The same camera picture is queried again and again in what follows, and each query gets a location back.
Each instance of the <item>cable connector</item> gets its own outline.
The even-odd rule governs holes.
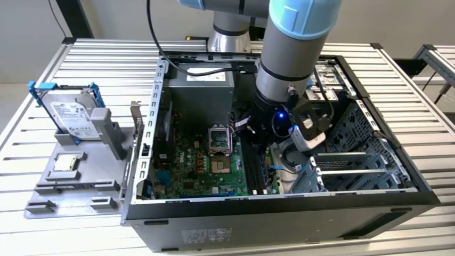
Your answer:
[[[254,65],[238,66],[238,72],[241,74],[256,74],[257,73],[257,67]]]

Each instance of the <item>black cable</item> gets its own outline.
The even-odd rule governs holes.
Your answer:
[[[318,85],[318,90],[320,90],[320,94],[324,98],[324,101],[325,103],[328,104],[329,106],[329,114],[328,114],[328,119],[332,120],[333,119],[333,115],[334,115],[334,110],[333,110],[333,106],[332,106],[332,103],[329,102],[328,98],[326,98],[326,94],[325,94],[325,90],[321,86],[321,82],[320,82],[320,78],[318,78],[318,74],[317,74],[317,70],[314,68],[313,70],[313,73],[314,73],[314,77],[316,77],[316,82],[317,82],[317,85]]]
[[[281,171],[285,171],[286,173],[289,173],[289,174],[292,174],[292,175],[297,175],[297,173],[296,172],[292,172],[292,171],[289,171],[288,169],[285,169],[285,168],[282,168],[282,169],[278,169],[278,170],[281,170]]]
[[[281,152],[281,160],[284,161],[284,163],[286,163],[292,168],[294,168],[296,166],[296,163],[294,162],[290,162],[288,159],[286,159],[286,154],[289,153],[290,150],[296,149],[296,146],[294,145],[289,145],[286,146],[286,148],[282,150]]]
[[[434,100],[434,104],[437,104],[438,100],[440,100],[441,94],[437,95],[437,98]]]
[[[59,22],[58,22],[57,17],[55,17],[55,13],[53,12],[50,0],[47,0],[47,3],[49,3],[50,12],[51,12],[51,15],[53,15],[53,19],[55,20],[55,23],[57,23],[57,25],[58,25],[58,28],[59,28],[59,30],[61,30],[61,33],[62,33],[64,37],[66,37],[66,33],[64,32],[64,30],[62,30],[62,28],[61,28]]]
[[[426,88],[426,85],[429,84],[429,81],[430,81],[432,77],[434,76],[434,74],[436,74],[436,71],[434,71],[434,72],[433,72],[433,74],[429,76],[429,79],[428,79],[428,81],[426,81],[426,83],[425,83],[424,87],[421,88],[421,91],[424,91],[424,90],[425,90],[425,88]]]
[[[149,0],[146,0],[146,21],[148,21],[149,33],[150,33],[150,36],[152,36],[152,38],[153,38],[153,42],[154,42],[156,48],[157,48],[157,50],[158,50],[158,53],[161,54],[161,56],[164,57],[164,59],[169,62],[170,66],[173,66],[174,69],[178,70],[181,73],[186,74],[188,76],[208,76],[208,75],[212,75],[212,74],[216,74],[216,73],[221,73],[221,72],[228,72],[228,71],[237,71],[237,72],[244,71],[244,70],[241,69],[242,66],[232,67],[232,68],[221,68],[221,69],[217,69],[217,70],[205,72],[205,73],[190,73],[190,72],[185,71],[184,69],[181,69],[181,68],[170,61],[170,59],[168,58],[168,56],[164,54],[162,48],[161,48],[161,46],[158,45],[157,38],[156,38],[156,35],[154,35],[154,31],[153,31],[153,25],[150,24]]]

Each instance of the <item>gray plastic bracket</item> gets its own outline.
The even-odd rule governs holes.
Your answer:
[[[108,145],[112,151],[114,159],[121,160],[126,154],[126,151],[121,147],[124,135],[118,124],[110,121],[110,110],[108,108],[93,108],[90,121],[102,143]]]
[[[93,210],[110,210],[116,208],[116,202],[110,196],[92,197],[90,207]]]
[[[73,171],[50,171],[47,176],[45,177],[46,181],[58,181],[58,180],[78,180],[80,172],[77,170]]]
[[[25,210],[30,213],[49,213],[53,212],[51,207],[54,206],[55,204],[50,200],[27,201]]]
[[[57,143],[61,145],[61,147],[65,150],[74,150],[77,149],[77,144],[74,142],[74,137],[70,134],[66,133],[55,133],[53,134],[54,139],[57,140]]]
[[[97,182],[105,182],[105,184],[96,184],[94,189],[97,191],[110,191],[110,190],[120,190],[118,183],[116,180],[97,180]]]

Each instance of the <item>metal rail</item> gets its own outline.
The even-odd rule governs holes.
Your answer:
[[[164,42],[162,47],[178,51],[205,50],[204,41]],[[261,47],[261,43],[252,43],[253,52],[260,52]],[[321,54],[344,56],[442,205],[366,241],[240,248],[186,255],[296,253],[290,250],[308,255],[455,254],[453,127],[382,50],[368,44],[325,44]],[[142,106],[149,103],[156,62],[157,49],[152,42],[78,39],[58,50],[41,80],[69,85],[96,81],[113,121],[132,127],[129,104],[132,100]],[[132,228],[118,226],[117,215],[23,219],[22,208],[55,143],[53,130],[45,112],[27,97],[0,137],[3,140],[0,143],[0,241],[6,241],[2,250],[19,255],[76,252],[148,255],[149,250]]]

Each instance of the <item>white label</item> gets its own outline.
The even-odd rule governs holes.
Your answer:
[[[98,139],[98,132],[92,124],[86,110],[77,102],[51,102],[53,112],[68,133],[78,139]]]
[[[228,242],[232,228],[189,229],[181,231],[185,244]]]
[[[218,70],[220,68],[188,68],[188,72],[190,73],[205,73],[213,70]],[[208,76],[186,76],[186,81],[212,81],[212,82],[224,82],[225,81],[225,72],[220,72]]]

